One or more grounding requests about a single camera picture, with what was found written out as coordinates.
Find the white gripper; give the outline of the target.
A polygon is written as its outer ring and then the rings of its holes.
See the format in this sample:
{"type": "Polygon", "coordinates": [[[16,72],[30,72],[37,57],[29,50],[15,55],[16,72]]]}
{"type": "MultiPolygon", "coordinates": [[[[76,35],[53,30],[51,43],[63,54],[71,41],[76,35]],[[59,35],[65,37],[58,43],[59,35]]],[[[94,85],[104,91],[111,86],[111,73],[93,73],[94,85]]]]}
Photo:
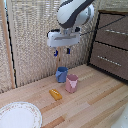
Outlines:
{"type": "MultiPolygon", "coordinates": [[[[77,44],[80,41],[80,34],[74,32],[71,34],[62,34],[61,32],[49,32],[47,34],[47,45],[49,47],[61,47],[61,46],[70,46],[77,44]]],[[[71,53],[71,48],[67,47],[67,53],[71,53]]],[[[58,50],[55,48],[54,56],[57,57],[58,50]]]]}

